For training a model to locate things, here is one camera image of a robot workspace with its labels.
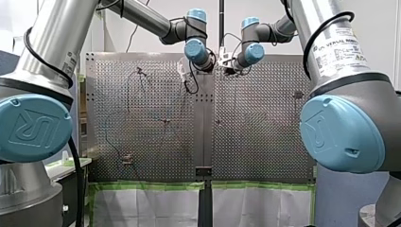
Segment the wire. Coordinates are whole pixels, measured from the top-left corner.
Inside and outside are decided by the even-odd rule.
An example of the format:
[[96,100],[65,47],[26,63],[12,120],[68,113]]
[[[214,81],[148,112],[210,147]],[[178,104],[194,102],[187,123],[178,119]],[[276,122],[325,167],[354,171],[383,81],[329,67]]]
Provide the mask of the wire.
[[292,17],[291,13],[289,12],[288,0],[284,0],[284,9],[286,10],[286,15],[289,20],[295,25],[294,18]]
[[226,38],[228,35],[230,35],[230,36],[236,38],[237,40],[239,40],[240,42],[242,42],[242,40],[241,40],[239,37],[237,37],[235,34],[230,33],[230,32],[227,32],[227,33],[224,34],[223,39],[221,40],[221,43],[223,43],[223,41],[225,40],[225,38]]
[[108,5],[108,6],[105,6],[105,7],[100,7],[100,8],[97,8],[96,9],[96,11],[101,11],[101,10],[104,10],[104,9],[108,9],[108,8],[110,8],[110,7],[112,7],[112,6],[115,6],[117,3],[119,3],[120,1],[122,1],[122,4],[124,4],[124,0],[115,0],[114,2],[112,2],[110,5]]
[[310,50],[311,50],[313,44],[315,43],[315,41],[316,41],[316,39],[319,37],[319,35],[320,35],[322,32],[324,32],[324,30],[326,29],[326,27],[327,27],[330,23],[334,22],[335,20],[337,20],[337,19],[339,19],[340,17],[343,17],[343,16],[349,16],[349,17],[350,17],[350,19],[349,19],[350,22],[352,22],[352,21],[354,20],[354,18],[355,18],[354,12],[351,12],[351,11],[344,11],[344,12],[341,12],[341,13],[339,13],[339,14],[337,14],[337,15],[331,17],[331,18],[329,18],[329,19],[326,20],[325,22],[323,22],[323,23],[318,27],[318,29],[317,29],[315,32],[313,32],[312,36],[310,36],[309,41],[307,41],[306,46],[305,46],[305,50],[304,50],[303,64],[304,64],[305,73],[306,73],[306,75],[307,75],[307,77],[308,77],[309,79],[310,79],[310,73],[309,73],[309,69],[308,69],[308,67],[307,67],[307,58],[309,57],[309,52],[310,52]]
[[83,197],[85,196],[83,194],[83,173],[82,173],[82,168],[80,167],[80,161],[79,161],[79,154],[77,151],[77,148],[75,146],[73,137],[70,137],[68,140],[68,146],[71,149],[71,153],[73,155],[74,159],[74,166],[75,170],[77,173],[77,219],[76,219],[76,227],[81,227],[82,226],[82,217],[83,217]]
[[136,30],[138,30],[138,25],[135,26],[135,29],[133,30],[133,32],[132,32],[132,34],[130,36],[130,41],[128,43],[126,53],[128,53],[128,51],[130,50],[130,47],[131,47],[131,44],[132,44],[132,38],[135,35]]
[[191,90],[189,90],[189,88],[188,88],[188,84],[187,84],[188,81],[184,81],[183,86],[185,86],[185,90],[187,93],[194,95],[200,90],[200,86],[198,85],[197,78],[195,77],[195,74],[194,74],[194,71],[192,70],[191,64],[193,64],[192,61],[189,63],[189,70],[191,70],[191,77],[194,78],[195,84],[197,85],[197,89],[195,90],[195,92],[191,92]]
[[234,52],[233,52],[233,56],[232,56],[232,61],[235,60],[234,55],[235,55],[237,49],[238,49],[241,45],[242,45],[242,41],[241,41],[240,43],[238,43],[238,45],[235,47]]
[[29,51],[29,53],[35,58],[37,59],[40,63],[44,64],[45,66],[47,66],[48,68],[50,68],[51,70],[55,71],[56,73],[58,73],[60,76],[62,76],[63,78],[65,78],[68,81],[68,88],[71,88],[74,85],[73,80],[68,77],[68,75],[63,72],[61,69],[59,69],[58,67],[48,63],[47,61],[45,61],[38,53],[36,53],[35,50],[33,50],[32,48],[32,44],[30,43],[30,39],[29,39],[29,35],[30,32],[32,31],[32,27],[30,29],[28,29],[24,35],[24,43],[26,46],[26,49]]

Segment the white wall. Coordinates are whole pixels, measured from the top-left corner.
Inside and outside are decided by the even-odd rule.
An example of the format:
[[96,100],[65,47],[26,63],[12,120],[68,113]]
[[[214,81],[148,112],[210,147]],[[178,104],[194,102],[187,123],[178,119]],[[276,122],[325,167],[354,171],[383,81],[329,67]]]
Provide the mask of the white wall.
[[[189,9],[201,8],[207,13],[208,46],[218,46],[218,1],[217,0],[150,0],[148,4],[168,19],[183,17]],[[107,10],[106,51],[125,52],[135,25]],[[130,52],[183,52],[183,43],[162,45],[155,35],[139,27],[132,39]]]
[[[357,17],[353,22],[354,30],[361,42],[363,51],[375,70],[386,73],[395,81],[398,1],[397,0],[340,0],[344,9],[353,11]],[[209,34],[208,46],[218,49],[218,0],[150,0],[150,7],[166,18],[180,17],[191,8],[206,10]],[[226,0],[225,31],[240,36],[240,25],[244,18],[257,16],[262,22],[273,23],[284,15],[284,8],[279,0]],[[107,11],[106,51],[125,52],[134,24],[118,15]],[[226,38],[229,50],[234,50],[237,41]],[[298,38],[291,44],[276,47],[265,44],[268,54],[302,54]],[[157,37],[142,28],[138,28],[130,49],[131,52],[182,52],[183,44],[163,46]]]

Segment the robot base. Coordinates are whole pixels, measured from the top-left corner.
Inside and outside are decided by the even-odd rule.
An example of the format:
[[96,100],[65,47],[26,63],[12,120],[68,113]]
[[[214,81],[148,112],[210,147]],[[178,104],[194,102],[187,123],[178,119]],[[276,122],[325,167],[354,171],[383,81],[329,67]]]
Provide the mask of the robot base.
[[371,204],[360,209],[358,227],[386,227],[401,216],[400,179],[400,173],[390,173],[376,205]]
[[62,227],[62,187],[55,184],[44,198],[0,210],[2,227]]

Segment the warning label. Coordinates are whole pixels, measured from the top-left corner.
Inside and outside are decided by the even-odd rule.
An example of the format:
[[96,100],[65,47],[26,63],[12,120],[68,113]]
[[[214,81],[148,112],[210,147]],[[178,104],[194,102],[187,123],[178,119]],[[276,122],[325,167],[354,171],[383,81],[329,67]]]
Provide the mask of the warning label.
[[315,42],[312,52],[321,76],[331,77],[346,67],[369,68],[351,28],[338,28],[335,38]]
[[76,65],[77,55],[72,52],[68,52],[67,56],[65,57],[64,65],[62,66],[62,71],[71,78],[74,74]]

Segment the pegboard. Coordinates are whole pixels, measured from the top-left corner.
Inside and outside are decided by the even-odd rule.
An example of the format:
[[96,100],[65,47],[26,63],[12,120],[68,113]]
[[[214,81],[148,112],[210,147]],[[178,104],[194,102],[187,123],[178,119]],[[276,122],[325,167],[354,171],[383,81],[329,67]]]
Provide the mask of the pegboard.
[[247,76],[217,70],[213,179],[312,183],[299,130],[308,89],[298,56],[266,56]]
[[87,59],[91,180],[195,180],[194,105],[177,73],[183,55],[93,54]]
[[177,73],[182,56],[87,56],[92,181],[193,182],[196,166],[211,166],[212,180],[312,183],[300,56],[266,56],[247,76],[197,75],[193,96]]

